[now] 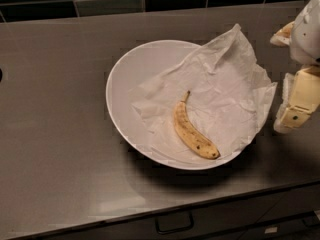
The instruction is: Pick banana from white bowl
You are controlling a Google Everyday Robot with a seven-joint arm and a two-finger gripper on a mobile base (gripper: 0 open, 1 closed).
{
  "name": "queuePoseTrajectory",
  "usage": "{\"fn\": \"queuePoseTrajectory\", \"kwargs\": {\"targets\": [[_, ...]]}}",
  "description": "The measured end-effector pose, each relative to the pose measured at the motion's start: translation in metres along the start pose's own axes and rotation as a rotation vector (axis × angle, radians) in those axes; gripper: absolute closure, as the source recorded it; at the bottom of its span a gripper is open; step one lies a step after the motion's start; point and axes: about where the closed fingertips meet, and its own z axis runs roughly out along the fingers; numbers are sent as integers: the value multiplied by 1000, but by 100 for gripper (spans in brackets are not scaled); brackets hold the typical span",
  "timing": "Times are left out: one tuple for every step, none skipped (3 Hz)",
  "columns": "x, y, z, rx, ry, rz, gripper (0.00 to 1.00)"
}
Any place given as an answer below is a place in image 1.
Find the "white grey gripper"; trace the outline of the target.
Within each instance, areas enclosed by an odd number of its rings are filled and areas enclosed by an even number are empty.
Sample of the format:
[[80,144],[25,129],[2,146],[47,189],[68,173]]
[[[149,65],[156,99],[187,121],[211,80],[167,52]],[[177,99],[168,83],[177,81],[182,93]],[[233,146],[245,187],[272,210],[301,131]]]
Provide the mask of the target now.
[[[320,65],[320,0],[310,0],[294,22],[278,30],[270,43],[290,48],[290,56],[300,64]],[[320,68],[304,66],[283,80],[282,104],[274,130],[287,134],[300,128],[320,106]]]

